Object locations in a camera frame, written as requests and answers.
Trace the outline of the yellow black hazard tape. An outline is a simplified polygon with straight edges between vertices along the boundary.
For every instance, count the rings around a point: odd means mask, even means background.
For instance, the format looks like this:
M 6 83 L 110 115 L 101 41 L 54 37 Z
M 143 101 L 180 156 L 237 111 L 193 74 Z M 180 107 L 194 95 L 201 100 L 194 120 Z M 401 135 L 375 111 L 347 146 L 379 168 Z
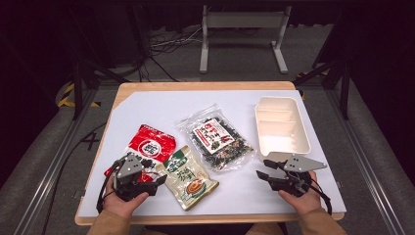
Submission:
M 74 83 L 70 82 L 64 89 L 64 93 L 58 102 L 59 107 L 75 107 L 75 102 L 69 99 L 70 94 L 74 91 Z

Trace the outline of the beige green sauce packet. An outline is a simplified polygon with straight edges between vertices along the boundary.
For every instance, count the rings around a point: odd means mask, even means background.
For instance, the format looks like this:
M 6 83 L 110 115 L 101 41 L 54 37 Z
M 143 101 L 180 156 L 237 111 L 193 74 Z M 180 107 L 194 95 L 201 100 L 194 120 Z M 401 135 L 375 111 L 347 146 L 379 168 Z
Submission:
M 182 147 L 156 167 L 161 175 L 167 175 L 165 185 L 186 212 L 219 185 L 208 175 L 204 166 L 188 146 Z

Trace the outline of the white table sheet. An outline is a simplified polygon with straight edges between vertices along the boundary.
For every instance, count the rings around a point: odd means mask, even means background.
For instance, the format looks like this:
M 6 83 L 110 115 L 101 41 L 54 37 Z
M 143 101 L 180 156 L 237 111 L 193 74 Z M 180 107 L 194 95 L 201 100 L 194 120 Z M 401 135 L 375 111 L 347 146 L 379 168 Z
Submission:
M 188 144 L 188 139 L 176 127 L 178 121 L 216 104 L 236 129 L 258 149 L 254 107 L 262 97 L 290 97 L 297 102 L 311 145 L 308 156 L 324 163 L 326 157 L 297 90 L 137 91 L 112 110 L 100 153 L 91 169 L 85 196 L 75 217 L 76 223 L 88 224 L 97 216 L 96 203 L 105 179 L 104 172 L 122 156 L 140 125 L 148 124 L 174 136 L 177 146 L 181 148 Z M 219 182 L 218 187 L 189 211 L 184 211 L 163 185 L 156 196 L 147 199 L 134 212 L 134 221 L 141 224 L 177 224 L 212 216 L 225 220 L 239 215 L 247 215 L 250 219 L 263 215 L 292 215 L 294 210 L 271 190 L 266 181 L 256 176 L 259 170 L 274 176 L 281 174 L 266 167 L 259 159 L 223 174 L 213 172 L 210 177 Z

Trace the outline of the white compartment food tray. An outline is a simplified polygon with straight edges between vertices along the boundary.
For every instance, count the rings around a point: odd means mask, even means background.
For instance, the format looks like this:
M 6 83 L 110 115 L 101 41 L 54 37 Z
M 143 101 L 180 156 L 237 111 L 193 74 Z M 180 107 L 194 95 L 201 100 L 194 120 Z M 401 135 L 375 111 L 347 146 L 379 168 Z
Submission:
M 254 108 L 259 153 L 263 160 L 283 162 L 311 151 L 297 101 L 292 97 L 259 99 Z

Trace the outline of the white metal stand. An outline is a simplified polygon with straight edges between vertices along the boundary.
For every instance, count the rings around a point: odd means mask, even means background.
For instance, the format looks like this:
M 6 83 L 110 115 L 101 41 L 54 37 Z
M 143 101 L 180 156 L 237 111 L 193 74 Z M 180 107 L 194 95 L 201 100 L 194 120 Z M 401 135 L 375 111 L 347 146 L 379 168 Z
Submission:
M 276 28 L 278 33 L 270 43 L 280 73 L 288 72 L 285 59 L 281 51 L 292 7 L 275 12 L 211 12 L 207 5 L 203 7 L 200 73 L 208 71 L 208 30 L 210 28 Z

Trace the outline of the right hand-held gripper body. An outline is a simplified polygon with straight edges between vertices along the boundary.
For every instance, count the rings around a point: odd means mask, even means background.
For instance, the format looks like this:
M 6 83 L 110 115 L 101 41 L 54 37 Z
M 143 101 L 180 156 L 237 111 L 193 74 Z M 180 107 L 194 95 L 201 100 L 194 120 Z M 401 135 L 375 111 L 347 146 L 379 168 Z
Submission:
M 285 161 L 286 178 L 276 178 L 277 188 L 273 191 L 283 190 L 296 197 L 302 196 L 311 186 L 310 172 L 315 169 L 326 168 L 327 165 L 302 156 L 291 156 Z

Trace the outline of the black metal stand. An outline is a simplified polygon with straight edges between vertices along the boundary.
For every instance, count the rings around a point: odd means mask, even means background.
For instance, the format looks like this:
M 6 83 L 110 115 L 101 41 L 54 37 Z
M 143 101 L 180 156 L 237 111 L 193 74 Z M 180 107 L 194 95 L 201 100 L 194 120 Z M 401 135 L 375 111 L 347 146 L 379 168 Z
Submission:
M 294 85 L 300 85 L 313 77 L 316 77 L 323 71 L 327 72 L 327 75 L 322 81 L 324 89 L 333 90 L 339 81 L 341 84 L 340 95 L 340 111 L 344 119 L 348 119 L 347 105 L 348 105 L 348 91 L 350 84 L 350 69 L 348 67 L 346 59 L 337 59 L 332 62 L 325 63 L 316 69 L 298 76 L 294 81 Z
M 99 85 L 99 78 L 94 73 L 98 71 L 104 76 L 118 83 L 127 82 L 127 79 L 106 69 L 97 60 L 94 60 L 87 53 L 84 41 L 87 37 L 83 35 L 83 29 L 79 24 L 76 15 L 73 13 L 72 7 L 65 7 L 64 12 L 66 17 L 62 22 L 67 26 L 62 27 L 64 39 L 67 41 L 68 52 L 72 61 L 74 84 L 74 115 L 73 120 L 78 120 L 85 110 L 87 103 L 83 101 L 82 89 L 86 85 L 88 90 L 96 90 Z

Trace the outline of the clear dried seaweed bag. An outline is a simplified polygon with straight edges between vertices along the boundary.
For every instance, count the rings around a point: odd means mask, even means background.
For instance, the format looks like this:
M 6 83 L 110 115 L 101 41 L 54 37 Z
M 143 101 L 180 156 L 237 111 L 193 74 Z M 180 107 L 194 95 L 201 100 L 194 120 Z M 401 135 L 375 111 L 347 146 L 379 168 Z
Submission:
M 237 170 L 254 158 L 254 146 L 234 127 L 217 104 L 178 122 L 210 170 Z

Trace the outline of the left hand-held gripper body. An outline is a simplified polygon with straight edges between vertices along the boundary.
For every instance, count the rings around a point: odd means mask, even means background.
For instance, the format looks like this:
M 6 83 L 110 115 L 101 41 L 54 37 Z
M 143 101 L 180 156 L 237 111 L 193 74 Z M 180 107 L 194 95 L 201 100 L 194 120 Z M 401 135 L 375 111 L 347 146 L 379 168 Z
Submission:
M 150 184 L 154 182 L 143 181 L 145 168 L 141 161 L 133 154 L 128 154 L 121 160 L 121 166 L 115 173 L 115 193 L 125 202 L 131 201 L 144 192 L 149 194 Z

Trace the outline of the person's left hand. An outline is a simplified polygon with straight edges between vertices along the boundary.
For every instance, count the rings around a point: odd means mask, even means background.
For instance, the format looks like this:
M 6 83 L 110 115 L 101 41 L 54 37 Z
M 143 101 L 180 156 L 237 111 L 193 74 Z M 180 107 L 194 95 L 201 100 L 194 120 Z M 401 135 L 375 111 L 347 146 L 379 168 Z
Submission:
M 103 209 L 123 218 L 130 218 L 133 215 L 133 212 L 140 207 L 148 197 L 149 194 L 144 192 L 133 198 L 131 201 L 125 202 L 114 193 L 114 179 L 110 177 L 105 189 Z

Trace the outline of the aluminium floor rail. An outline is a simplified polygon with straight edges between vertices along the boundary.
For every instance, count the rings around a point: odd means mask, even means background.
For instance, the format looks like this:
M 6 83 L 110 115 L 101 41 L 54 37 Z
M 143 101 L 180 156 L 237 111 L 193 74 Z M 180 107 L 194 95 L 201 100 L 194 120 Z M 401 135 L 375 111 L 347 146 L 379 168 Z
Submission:
M 386 195 L 384 187 L 382 186 L 379 178 L 377 177 L 370 161 L 367 159 L 366 154 L 360 145 L 357 136 L 355 135 L 350 123 L 344 118 L 343 113 L 340 110 L 340 101 L 336 97 L 334 91 L 326 91 L 326 96 L 330 101 L 335 113 L 340 120 L 340 123 L 346 133 L 347 139 L 354 152 L 354 160 L 362 173 L 362 176 L 368 186 L 368 189 L 375 201 L 375 204 L 380 212 L 384 223 L 386 224 L 388 231 L 391 235 L 406 235 L 389 198 Z
M 81 100 L 82 108 L 80 113 L 77 115 L 77 118 L 70 122 L 69 128 L 65 134 L 65 137 L 59 146 L 57 153 L 50 162 L 43 178 L 41 179 L 27 209 L 25 210 L 23 217 L 20 220 L 19 225 L 15 229 L 13 235 L 27 235 L 29 229 L 33 225 L 35 219 L 38 217 L 41 208 L 43 207 L 50 191 L 57 182 L 60 169 L 64 165 L 66 159 L 66 153 L 69 149 L 69 146 L 74 138 L 74 135 L 80 124 L 82 123 L 87 110 L 92 104 L 97 90 L 88 90 L 85 92 L 85 97 Z

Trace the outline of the red seasoning packet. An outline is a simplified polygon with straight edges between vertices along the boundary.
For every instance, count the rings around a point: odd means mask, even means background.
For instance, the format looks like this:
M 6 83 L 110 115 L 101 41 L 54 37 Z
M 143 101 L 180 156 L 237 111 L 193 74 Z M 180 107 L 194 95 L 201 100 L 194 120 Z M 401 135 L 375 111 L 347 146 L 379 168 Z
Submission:
M 175 138 L 147 124 L 142 124 L 121 155 L 121 160 L 133 154 L 139 160 L 153 160 L 154 168 L 145 168 L 144 182 L 154 181 L 157 177 L 156 166 L 165 162 L 176 148 Z

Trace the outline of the person's right hand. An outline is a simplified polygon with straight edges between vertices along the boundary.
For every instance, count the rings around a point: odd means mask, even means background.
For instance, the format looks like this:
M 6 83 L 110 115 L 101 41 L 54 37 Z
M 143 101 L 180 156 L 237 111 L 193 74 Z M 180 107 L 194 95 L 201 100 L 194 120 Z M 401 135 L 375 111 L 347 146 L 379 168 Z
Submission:
M 305 215 L 309 212 L 321 209 L 320 195 L 312 189 L 301 197 L 293 196 L 283 190 L 279 190 L 278 195 L 291 205 L 298 215 Z

